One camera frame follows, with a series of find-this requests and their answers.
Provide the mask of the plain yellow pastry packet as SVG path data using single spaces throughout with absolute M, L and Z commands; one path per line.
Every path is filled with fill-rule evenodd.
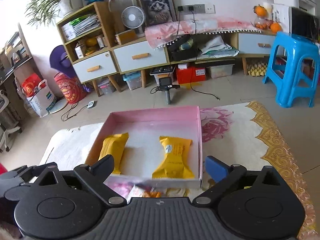
M 112 134 L 106 137 L 103 141 L 103 146 L 100 151 L 99 159 L 107 155 L 111 155 L 114 159 L 113 174 L 121 174 L 120 163 L 125 150 L 125 145 L 129 139 L 128 133 Z

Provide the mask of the yellow pastry packet with logo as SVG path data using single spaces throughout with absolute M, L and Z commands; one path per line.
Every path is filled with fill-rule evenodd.
M 152 173 L 153 179 L 194 179 L 194 173 L 188 165 L 191 139 L 160 136 L 159 142 L 164 149 L 164 159 Z

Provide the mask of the orange lotus biscuit packet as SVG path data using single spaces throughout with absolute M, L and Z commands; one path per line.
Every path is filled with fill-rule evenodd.
M 163 193 L 155 189 L 154 187 L 144 187 L 134 185 L 129 192 L 126 200 L 129 203 L 132 198 L 159 198 Z

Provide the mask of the floral tablecloth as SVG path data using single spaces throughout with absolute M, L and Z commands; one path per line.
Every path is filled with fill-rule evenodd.
M 305 209 L 299 239 L 318 237 L 316 213 L 307 183 L 278 126 L 257 101 L 200 110 L 203 156 L 214 155 L 225 163 L 250 169 L 271 164 L 285 179 Z M 40 161 L 56 162 L 62 170 L 82 164 L 103 124 L 96 123 L 56 132 Z

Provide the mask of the pink cardboard box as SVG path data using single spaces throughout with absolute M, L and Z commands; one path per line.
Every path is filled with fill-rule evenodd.
M 108 182 L 143 184 L 162 188 L 199 189 L 202 184 L 202 131 L 199 106 L 140 109 L 111 112 L 103 123 L 85 161 L 98 161 L 103 140 L 113 134 L 128 133 L 120 163 L 120 174 L 111 174 Z M 161 136 L 192 140 L 188 165 L 192 179 L 152 178 L 152 173 L 164 159 Z

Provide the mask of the white office chair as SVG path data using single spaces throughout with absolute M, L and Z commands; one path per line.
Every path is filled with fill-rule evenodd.
M 12 145 L 11 135 L 14 133 L 22 133 L 19 122 L 15 119 L 9 109 L 10 101 L 6 96 L 6 92 L 1 90 L 1 153 L 5 150 L 10 151 Z

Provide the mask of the red cylindrical tin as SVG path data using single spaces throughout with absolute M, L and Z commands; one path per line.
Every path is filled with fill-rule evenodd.
M 68 77 L 59 72 L 54 76 L 54 80 L 70 105 L 78 103 L 87 95 L 77 76 Z

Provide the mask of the white paper shopping bag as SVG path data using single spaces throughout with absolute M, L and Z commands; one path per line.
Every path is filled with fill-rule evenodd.
M 22 83 L 23 94 L 28 105 L 39 117 L 47 116 L 56 103 L 56 96 L 48 86 L 46 79 L 33 73 Z

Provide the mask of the red storage box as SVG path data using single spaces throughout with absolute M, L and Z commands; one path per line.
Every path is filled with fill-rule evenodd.
M 206 69 L 199 67 L 188 67 L 186 69 L 176 70 L 177 81 L 179 85 L 206 81 Z

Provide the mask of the purple plush toy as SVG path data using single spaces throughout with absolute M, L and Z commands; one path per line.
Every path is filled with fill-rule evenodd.
M 49 57 L 50 67 L 57 70 L 54 80 L 62 91 L 72 81 L 82 88 L 86 93 L 92 91 L 91 86 L 82 85 L 71 64 L 71 61 L 65 51 L 63 45 L 59 45 L 53 49 Z

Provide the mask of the low wooden tv cabinet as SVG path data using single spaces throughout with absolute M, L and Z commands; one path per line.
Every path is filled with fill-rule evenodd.
M 221 36 L 224 44 L 231 46 L 238 53 L 232 56 L 230 53 L 219 55 L 204 54 L 202 48 L 215 38 Z M 194 62 L 195 64 L 231 61 L 239 59 L 243 71 L 247 75 L 247 63 L 249 59 L 262 59 L 270 55 L 271 47 L 276 35 L 270 31 L 229 31 L 220 33 L 206 33 L 191 36 L 193 46 L 184 50 L 179 59 L 173 57 L 168 45 L 153 49 L 143 37 L 124 45 L 112 48 L 112 56 L 118 72 L 127 74 L 147 69 L 176 65 L 180 63 Z

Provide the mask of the blue plastic stool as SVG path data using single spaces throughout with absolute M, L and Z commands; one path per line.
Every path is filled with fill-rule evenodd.
M 276 63 L 279 47 L 285 49 L 285 64 Z M 314 63 L 313 78 L 309 78 L 302 71 L 305 59 Z M 277 32 L 263 79 L 263 83 L 272 81 L 276 86 L 276 103 L 281 107 L 290 108 L 296 98 L 308 98 L 309 107 L 313 107 L 318 80 L 319 46 L 305 37 Z

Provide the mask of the wooden shelf cabinet with drawer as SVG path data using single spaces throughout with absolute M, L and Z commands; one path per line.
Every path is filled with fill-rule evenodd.
M 64 17 L 56 24 L 63 46 L 82 84 L 92 83 L 99 95 L 98 81 L 108 78 L 121 92 L 113 55 L 114 20 L 107 2 L 94 2 Z

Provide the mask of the pink floral cloth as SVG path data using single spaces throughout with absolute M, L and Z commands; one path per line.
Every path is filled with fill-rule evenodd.
M 236 32 L 258 32 L 252 23 L 228 17 L 214 17 L 204 20 L 189 19 L 163 23 L 145 28 L 145 38 L 152 49 L 173 44 L 184 35 L 224 34 Z

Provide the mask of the small white desk fan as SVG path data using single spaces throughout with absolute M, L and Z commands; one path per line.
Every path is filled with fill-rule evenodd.
M 145 13 L 140 7 L 130 6 L 121 13 L 123 25 L 129 29 L 133 29 L 138 37 L 145 36 L 144 23 Z

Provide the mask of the black microwave oven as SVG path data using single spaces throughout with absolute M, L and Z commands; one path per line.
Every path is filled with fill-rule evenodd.
M 319 17 L 291 7 L 290 33 L 303 36 L 317 42 L 319 40 Z

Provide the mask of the potted green plant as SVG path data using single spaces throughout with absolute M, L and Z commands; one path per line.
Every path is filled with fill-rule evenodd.
M 25 16 L 29 25 L 49 25 L 55 18 L 76 11 L 82 6 L 82 0 L 31 0 Z

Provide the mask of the framed cat picture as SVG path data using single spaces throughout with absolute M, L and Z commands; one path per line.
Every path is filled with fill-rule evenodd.
M 174 0 L 136 0 L 146 15 L 147 27 L 177 21 Z

